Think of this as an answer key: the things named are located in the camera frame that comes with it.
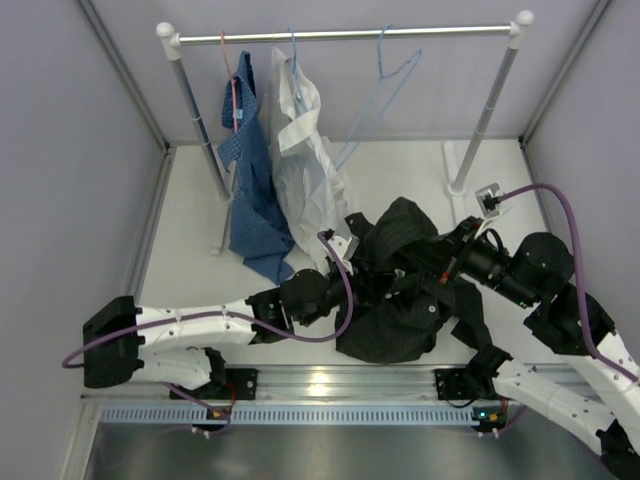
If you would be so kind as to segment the black pinstriped shirt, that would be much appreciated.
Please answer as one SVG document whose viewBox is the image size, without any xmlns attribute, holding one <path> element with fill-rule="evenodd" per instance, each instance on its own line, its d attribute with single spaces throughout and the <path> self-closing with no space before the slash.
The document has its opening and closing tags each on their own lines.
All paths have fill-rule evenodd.
<svg viewBox="0 0 640 480">
<path fill-rule="evenodd" d="M 482 295 L 462 278 L 442 285 L 427 264 L 428 240 L 438 230 L 418 205 L 394 200 L 380 219 L 348 217 L 359 245 L 352 257 L 354 311 L 336 350 L 371 364 L 415 361 L 436 346 L 437 335 L 452 317 L 455 338 L 472 349 L 492 343 L 484 320 Z"/>
</svg>

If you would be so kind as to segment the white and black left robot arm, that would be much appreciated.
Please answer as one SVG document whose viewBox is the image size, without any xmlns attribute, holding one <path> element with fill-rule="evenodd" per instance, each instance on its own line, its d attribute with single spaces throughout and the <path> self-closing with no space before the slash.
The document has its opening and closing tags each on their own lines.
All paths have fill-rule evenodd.
<svg viewBox="0 0 640 480">
<path fill-rule="evenodd" d="M 328 274 L 300 270 L 274 289 L 220 306 L 161 309 L 117 297 L 83 325 L 83 382 L 89 389 L 169 383 L 213 399 L 226 386 L 221 347 L 305 342 L 294 327 L 340 304 L 355 309 L 354 269 L 344 262 Z"/>
</svg>

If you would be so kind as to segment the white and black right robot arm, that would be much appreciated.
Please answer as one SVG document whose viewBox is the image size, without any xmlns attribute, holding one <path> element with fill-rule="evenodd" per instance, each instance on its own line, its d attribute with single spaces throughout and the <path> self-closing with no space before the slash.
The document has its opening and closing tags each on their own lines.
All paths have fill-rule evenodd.
<svg viewBox="0 0 640 480">
<path fill-rule="evenodd" d="M 618 479 L 639 476 L 639 381 L 622 374 L 635 361 L 613 320 L 577 289 L 577 265 L 548 232 L 527 235 L 514 255 L 489 240 L 470 217 L 448 234 L 418 244 L 418 258 L 443 285 L 466 275 L 505 299 L 531 308 L 524 325 L 575 369 L 597 393 L 592 402 L 536 373 L 466 321 L 454 335 L 476 349 L 463 368 L 436 373 L 440 399 L 506 397 L 538 412 L 581 440 Z"/>
</svg>

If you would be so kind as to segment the white shirt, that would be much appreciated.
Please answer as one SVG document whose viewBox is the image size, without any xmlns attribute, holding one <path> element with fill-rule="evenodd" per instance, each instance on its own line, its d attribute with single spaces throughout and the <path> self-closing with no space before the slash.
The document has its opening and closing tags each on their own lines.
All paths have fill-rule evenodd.
<svg viewBox="0 0 640 480">
<path fill-rule="evenodd" d="M 271 50 L 268 88 L 261 121 L 267 136 L 274 187 L 296 245 L 328 271 L 327 256 L 317 238 L 321 231 L 350 234 L 346 217 L 353 212 L 345 175 L 334 165 L 329 140 L 318 130 L 321 97 L 298 65 L 307 111 L 295 98 L 292 56 Z"/>
</svg>

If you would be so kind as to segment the blue checkered shirt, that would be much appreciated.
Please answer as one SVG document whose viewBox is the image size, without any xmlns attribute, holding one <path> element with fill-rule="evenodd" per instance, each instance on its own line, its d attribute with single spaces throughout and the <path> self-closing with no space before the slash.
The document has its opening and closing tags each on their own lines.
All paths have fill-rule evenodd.
<svg viewBox="0 0 640 480">
<path fill-rule="evenodd" d="M 278 285 L 293 274 L 286 257 L 294 246 L 275 191 L 271 158 L 260 119 L 251 55 L 243 51 L 227 83 L 221 124 L 230 130 L 217 147 L 235 168 L 229 249 L 243 265 Z"/>
</svg>

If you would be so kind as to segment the silver clothes rack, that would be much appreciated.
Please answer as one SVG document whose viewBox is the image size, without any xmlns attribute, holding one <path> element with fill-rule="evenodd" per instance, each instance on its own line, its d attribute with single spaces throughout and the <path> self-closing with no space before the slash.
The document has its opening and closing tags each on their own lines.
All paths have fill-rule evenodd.
<svg viewBox="0 0 640 480">
<path fill-rule="evenodd" d="M 337 42 L 373 40 L 382 41 L 389 39 L 427 38 L 427 37 L 474 37 L 474 36 L 499 36 L 508 38 L 508 45 L 503 60 L 492 84 L 489 98 L 483 107 L 480 119 L 477 123 L 464 159 L 459 161 L 456 157 L 455 143 L 446 141 L 443 143 L 443 152 L 439 155 L 444 161 L 442 180 L 436 186 L 431 196 L 436 204 L 443 206 L 445 201 L 451 205 L 451 219 L 459 221 L 466 213 L 466 200 L 464 182 L 468 176 L 470 166 L 477 154 L 478 148 L 484 138 L 486 127 L 492 117 L 493 109 L 504 87 L 507 76 L 515 61 L 524 39 L 526 29 L 534 22 L 534 14 L 529 10 L 518 13 L 516 18 L 508 25 L 486 26 L 451 26 L 451 27 L 421 27 L 399 28 L 385 27 L 373 30 L 329 30 L 329 31 L 303 31 L 274 32 L 256 34 L 223 34 L 213 36 L 183 36 L 175 31 L 168 22 L 161 22 L 156 27 L 156 35 L 161 41 L 167 60 L 175 73 L 178 85 L 187 104 L 189 114 L 198 139 L 201 142 L 203 158 L 210 163 L 216 194 L 217 205 L 212 208 L 212 221 L 214 229 L 211 233 L 209 253 L 213 256 L 220 255 L 224 251 L 225 241 L 230 232 L 231 218 L 231 194 L 236 188 L 237 173 L 234 168 L 228 170 L 222 166 L 213 145 L 209 139 L 206 127 L 199 113 L 197 102 L 189 83 L 188 75 L 184 68 L 181 49 L 186 46 L 199 45 L 225 45 L 225 44 L 275 44 L 289 42 Z"/>
</svg>

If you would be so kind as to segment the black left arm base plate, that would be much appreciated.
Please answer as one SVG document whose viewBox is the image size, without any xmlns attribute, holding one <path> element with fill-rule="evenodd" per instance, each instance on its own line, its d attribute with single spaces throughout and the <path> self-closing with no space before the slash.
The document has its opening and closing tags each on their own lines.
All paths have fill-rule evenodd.
<svg viewBox="0 0 640 480">
<path fill-rule="evenodd" d="M 258 370 L 253 368 L 226 368 L 215 373 L 213 379 L 195 390 L 177 386 L 177 389 L 199 400 L 242 400 L 256 398 Z"/>
</svg>

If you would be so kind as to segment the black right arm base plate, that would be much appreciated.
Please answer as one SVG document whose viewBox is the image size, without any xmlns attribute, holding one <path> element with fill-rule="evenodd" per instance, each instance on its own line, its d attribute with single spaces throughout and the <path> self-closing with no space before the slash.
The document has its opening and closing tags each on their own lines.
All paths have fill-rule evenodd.
<svg viewBox="0 0 640 480">
<path fill-rule="evenodd" d="M 464 408 L 478 400 L 493 400 L 492 381 L 467 368 L 445 368 L 434 371 L 437 396 L 455 408 Z"/>
</svg>

